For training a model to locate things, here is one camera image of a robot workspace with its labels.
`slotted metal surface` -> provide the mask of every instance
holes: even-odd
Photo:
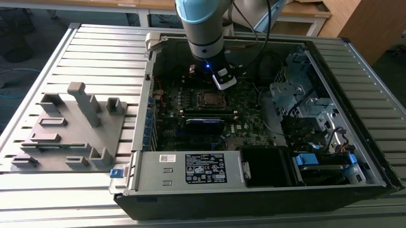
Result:
[[[131,155],[134,126],[143,82],[143,55],[146,34],[159,29],[119,26],[82,25],[70,29],[45,67],[34,88],[0,138],[2,157],[19,153],[42,112],[35,102],[45,92],[63,93],[71,81],[83,81],[87,92],[98,100],[111,95],[129,102],[122,130],[117,163],[127,162]],[[312,40],[353,102],[360,116],[401,177],[406,179],[406,122],[405,110],[389,93],[381,80],[360,58],[352,45],[336,38],[276,36],[284,39]],[[107,173],[4,174],[0,176],[0,226],[11,227],[103,227],[157,226],[177,227],[241,225],[248,223],[282,223],[282,227],[342,227],[405,222],[406,191],[378,199],[362,201],[334,212],[280,215],[273,217],[218,218],[183,221],[133,221],[117,206],[109,193]]]

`motherboard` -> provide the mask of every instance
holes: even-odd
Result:
[[[233,151],[246,144],[270,144],[261,116],[269,89],[248,79],[219,91],[210,78],[191,73],[155,81],[159,151]]]

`wire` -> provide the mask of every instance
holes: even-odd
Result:
[[[265,91],[265,88],[261,90],[260,92],[260,96],[258,96],[258,104],[260,104],[260,101],[261,101],[261,95],[262,95],[262,92]]]
[[[282,133],[277,132],[274,129],[272,129],[272,128],[269,127],[269,125],[266,124],[265,121],[264,121],[264,123],[265,123],[266,128],[268,128],[273,133],[276,133],[276,134],[278,134],[278,135],[282,135],[282,136],[288,137],[285,134],[282,134]]]
[[[257,88],[257,86],[256,86],[256,83],[253,83],[253,85],[254,85],[254,88],[256,88],[257,92],[260,92],[260,90],[258,90],[258,88]]]
[[[266,0],[266,6],[268,6],[268,31],[266,31],[266,40],[265,43],[262,44],[261,50],[256,56],[256,58],[252,60],[252,62],[248,64],[246,69],[250,67],[250,65],[257,61],[258,57],[262,55],[266,46],[268,46],[268,41],[269,41],[269,35],[272,32],[272,27],[273,27],[273,9],[272,9],[272,5],[269,3],[269,0]]]
[[[345,144],[338,148],[338,152],[341,152],[341,153],[345,152],[345,148],[350,145],[350,141],[349,141],[348,137],[345,136],[345,134],[342,134],[342,138],[345,139]]]
[[[302,96],[301,100],[298,101],[298,103],[292,107],[290,111],[288,112],[288,116],[292,115],[293,111],[297,109],[297,107],[300,107],[300,105],[304,103],[304,101],[309,98],[309,96],[312,95],[312,93],[314,92],[314,88],[312,88],[308,93]]]
[[[8,68],[4,68],[4,67],[0,67],[0,68],[7,69],[6,71],[0,72],[0,74],[11,72],[11,71],[35,71],[35,72],[41,73],[39,70],[31,69],[31,68],[16,68],[16,69],[8,69]]]
[[[340,129],[344,129],[344,128],[341,126],[338,126],[332,131],[332,134],[330,134],[329,139],[328,139],[326,147],[325,147],[325,150],[324,150],[325,153],[329,151],[329,147],[330,147],[330,144],[332,144],[332,140],[333,140],[334,134],[338,132]]]
[[[3,97],[3,98],[11,98],[11,99],[25,98],[25,96],[6,96],[6,95],[0,95],[0,97]]]
[[[249,24],[249,26],[250,26],[252,32],[253,32],[254,35],[256,35],[256,43],[254,43],[254,44],[249,44],[249,45],[240,45],[240,46],[226,47],[226,50],[240,50],[240,49],[245,49],[245,48],[252,48],[252,47],[254,47],[254,46],[258,44],[258,33],[257,33],[257,31],[256,31],[253,25],[250,24],[250,22],[249,22],[246,16],[244,15],[244,13],[242,13],[240,7],[237,6],[236,1],[233,1],[233,5],[234,5],[234,7],[236,7],[238,13],[241,14],[244,20],[248,22],[248,24]]]

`power supply label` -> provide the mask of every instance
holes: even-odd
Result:
[[[189,184],[228,183],[225,154],[186,154],[186,182]]]

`wooden cabinet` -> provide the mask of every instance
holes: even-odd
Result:
[[[406,0],[324,0],[333,17],[320,36],[346,37],[373,65],[406,29]]]

